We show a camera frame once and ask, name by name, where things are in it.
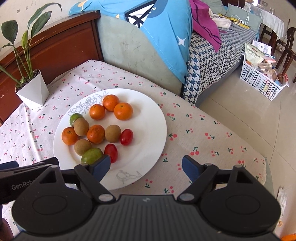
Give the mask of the green fruit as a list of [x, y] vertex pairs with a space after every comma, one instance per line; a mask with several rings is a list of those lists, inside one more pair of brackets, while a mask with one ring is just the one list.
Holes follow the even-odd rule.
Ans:
[[79, 118], [84, 118], [84, 116], [82, 114], [80, 114], [80, 113], [72, 114], [70, 116], [70, 120], [69, 120], [70, 126], [74, 126], [74, 122]]
[[102, 150], [100, 150], [99, 148], [91, 148], [83, 154], [83, 156], [81, 157], [81, 163], [91, 165], [99, 160], [102, 156]]

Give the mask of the red cherry tomato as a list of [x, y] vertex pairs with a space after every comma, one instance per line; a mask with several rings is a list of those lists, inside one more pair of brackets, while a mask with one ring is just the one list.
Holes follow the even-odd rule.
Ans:
[[107, 144], [104, 149], [104, 154], [110, 157], [111, 163], [115, 163], [118, 159], [118, 150], [114, 144]]
[[119, 137], [120, 143], [124, 146], [128, 146], [131, 144], [133, 140], [133, 131], [131, 129], [125, 129], [120, 137]]

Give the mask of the orange mandarin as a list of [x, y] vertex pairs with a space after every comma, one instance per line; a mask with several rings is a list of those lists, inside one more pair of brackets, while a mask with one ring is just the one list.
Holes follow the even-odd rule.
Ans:
[[102, 120], [105, 117], [105, 108], [100, 104], [94, 104], [89, 109], [89, 115], [93, 120]]
[[93, 144], [100, 144], [105, 138], [105, 129], [101, 125], [93, 125], [87, 132], [88, 140]]
[[110, 94], [104, 97], [102, 105], [107, 111], [114, 111], [115, 106], [119, 104], [119, 102], [120, 100], [117, 96]]
[[133, 115], [133, 108], [127, 102], [117, 104], [113, 111], [115, 117], [120, 121], [129, 120]]
[[74, 145], [80, 139], [80, 137], [75, 133], [73, 127], [65, 128], [61, 137], [62, 141], [68, 146]]

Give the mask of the cherry print tablecloth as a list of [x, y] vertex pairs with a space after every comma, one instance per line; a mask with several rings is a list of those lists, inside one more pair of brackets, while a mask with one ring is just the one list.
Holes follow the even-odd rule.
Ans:
[[143, 77], [89, 60], [48, 88], [50, 94], [42, 107], [30, 110], [21, 104], [1, 126], [2, 163], [17, 161], [19, 166], [29, 166], [55, 157], [56, 129], [70, 107], [92, 93], [124, 88], [147, 95], [159, 106], [166, 119], [167, 135], [163, 152], [151, 170], [128, 186], [109, 190], [114, 196], [178, 196], [191, 184], [182, 170], [185, 155], [224, 170], [238, 165], [261, 184], [266, 182], [266, 161], [261, 154], [219, 121]]

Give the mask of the white plate with rose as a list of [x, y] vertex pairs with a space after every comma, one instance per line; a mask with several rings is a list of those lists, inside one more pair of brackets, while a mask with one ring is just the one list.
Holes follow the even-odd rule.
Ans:
[[[118, 120], [112, 112], [107, 112], [102, 120], [93, 120], [89, 109], [94, 104], [101, 104], [103, 98], [114, 94], [122, 102], [129, 103], [133, 108], [131, 119]], [[101, 90], [77, 101], [60, 120], [54, 141], [53, 153], [58, 159], [61, 169], [73, 169], [80, 164], [81, 157], [74, 152], [73, 146], [62, 141], [62, 132], [70, 125], [70, 116], [80, 113], [90, 126], [118, 125], [121, 130], [133, 131], [130, 145], [123, 146], [117, 142], [118, 160], [111, 164], [109, 171], [101, 180], [101, 184], [108, 190], [116, 190], [128, 186], [148, 173], [160, 158], [167, 138], [167, 124], [165, 116], [159, 106], [147, 95], [124, 88]]]

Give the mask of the white geometric plant pot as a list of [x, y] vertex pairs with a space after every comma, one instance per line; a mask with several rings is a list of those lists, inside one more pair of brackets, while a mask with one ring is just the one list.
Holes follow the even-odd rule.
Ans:
[[44, 105], [49, 96], [49, 90], [39, 69], [34, 72], [32, 80], [20, 89], [16, 89], [16, 95], [30, 110]]

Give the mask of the houndstooth sofa cover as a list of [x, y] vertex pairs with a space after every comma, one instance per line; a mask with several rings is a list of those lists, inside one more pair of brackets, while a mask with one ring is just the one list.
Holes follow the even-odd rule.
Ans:
[[220, 81], [240, 62], [246, 42], [252, 43], [257, 39], [252, 29], [234, 23], [228, 29], [219, 28], [219, 34], [222, 44], [218, 52], [215, 52], [213, 46], [201, 35], [192, 33], [188, 75], [183, 91], [183, 99], [190, 104], [196, 104], [206, 89]]

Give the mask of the white perforated basket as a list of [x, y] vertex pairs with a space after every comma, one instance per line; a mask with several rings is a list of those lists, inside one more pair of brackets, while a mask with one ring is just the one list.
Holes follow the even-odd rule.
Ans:
[[286, 74], [283, 76], [283, 85], [278, 85], [278, 80], [272, 81], [266, 75], [247, 64], [245, 54], [242, 54], [242, 59], [243, 63], [240, 79], [259, 91], [269, 100], [274, 100], [281, 90], [285, 87], [289, 87], [288, 77]]

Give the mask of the dark wooden cabinet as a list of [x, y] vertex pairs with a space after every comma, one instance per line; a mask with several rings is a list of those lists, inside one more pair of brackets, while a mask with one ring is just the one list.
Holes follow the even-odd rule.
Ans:
[[[104, 61], [97, 29], [100, 17], [100, 11], [70, 16], [33, 37], [32, 64], [41, 70], [46, 84], [87, 60]], [[20, 78], [13, 52], [1, 60], [1, 65], [14, 78]], [[1, 123], [22, 103], [15, 84], [1, 71]]]

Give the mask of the grey-green sofa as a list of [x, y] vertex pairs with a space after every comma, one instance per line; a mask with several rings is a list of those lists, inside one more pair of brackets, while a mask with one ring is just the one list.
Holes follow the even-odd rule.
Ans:
[[101, 15], [97, 21], [104, 61], [180, 95], [183, 84], [168, 69], [145, 34], [123, 20]]

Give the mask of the purple garment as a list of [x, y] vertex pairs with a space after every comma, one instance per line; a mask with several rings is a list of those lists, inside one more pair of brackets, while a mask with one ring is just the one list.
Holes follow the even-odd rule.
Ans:
[[199, 0], [189, 0], [189, 3], [193, 18], [193, 30], [207, 40], [215, 52], [218, 52], [222, 41], [216, 23], [210, 17], [209, 6]]

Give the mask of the green leafy plant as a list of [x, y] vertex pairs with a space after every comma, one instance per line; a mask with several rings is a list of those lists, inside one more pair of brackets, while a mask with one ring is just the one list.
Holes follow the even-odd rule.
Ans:
[[33, 69], [30, 47], [33, 37], [36, 36], [43, 27], [45, 27], [46, 23], [51, 18], [52, 12], [45, 11], [46, 8], [57, 5], [60, 9], [62, 9], [62, 5], [57, 2], [47, 3], [42, 7], [38, 8], [35, 13], [29, 18], [27, 23], [27, 29], [24, 31], [21, 39], [21, 48], [23, 50], [24, 57], [20, 56], [18, 49], [15, 46], [16, 37], [18, 34], [18, 23], [15, 20], [9, 20], [1, 25], [1, 33], [3, 37], [8, 40], [8, 44], [3, 47], [12, 47], [13, 53], [15, 55], [15, 61], [21, 75], [20, 79], [16, 79], [8, 73], [3, 66], [1, 66], [1, 72], [5, 73], [8, 77], [10, 77], [16, 83], [16, 90], [22, 89], [26, 84], [33, 80], [40, 71], [37, 69]]

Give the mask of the dark wooden chair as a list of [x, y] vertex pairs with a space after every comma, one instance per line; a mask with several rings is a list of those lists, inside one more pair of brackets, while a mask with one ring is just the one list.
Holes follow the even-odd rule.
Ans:
[[290, 27], [287, 30], [287, 41], [283, 41], [281, 39], [277, 40], [276, 37], [276, 33], [272, 30], [269, 31], [267, 30], [267, 26], [264, 25], [262, 32], [260, 34], [260, 38], [259, 41], [261, 42], [263, 40], [263, 36], [264, 34], [267, 34], [270, 36], [270, 40], [268, 42], [268, 45], [271, 46], [271, 54], [273, 55], [275, 53], [276, 47], [278, 44], [282, 45], [284, 47], [284, 51], [281, 54], [281, 57], [276, 65], [276, 69], [278, 69], [284, 58], [286, 58], [285, 63], [283, 65], [283, 71], [281, 73], [281, 75], [285, 75], [285, 73], [287, 72], [287, 70], [289, 69], [291, 63], [293, 61], [295, 61], [295, 51], [293, 51], [292, 47], [293, 47], [293, 42], [294, 42], [294, 38], [295, 38], [295, 27]]

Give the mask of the blue printed blanket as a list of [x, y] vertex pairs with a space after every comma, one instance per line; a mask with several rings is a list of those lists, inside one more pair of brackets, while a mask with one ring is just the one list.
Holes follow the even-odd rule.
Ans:
[[168, 69], [185, 83], [193, 30], [189, 1], [81, 1], [70, 8], [69, 15], [87, 11], [100, 11], [136, 26]]

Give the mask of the white clothed dining table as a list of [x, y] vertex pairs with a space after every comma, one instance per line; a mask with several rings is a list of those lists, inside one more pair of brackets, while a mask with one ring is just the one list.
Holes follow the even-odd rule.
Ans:
[[264, 25], [266, 25], [276, 33], [278, 39], [282, 39], [285, 37], [285, 25], [283, 20], [266, 10], [259, 8], [258, 5], [254, 6], [253, 4], [251, 4], [251, 10], [254, 12], [255, 15], [259, 16], [262, 19], [262, 23]]

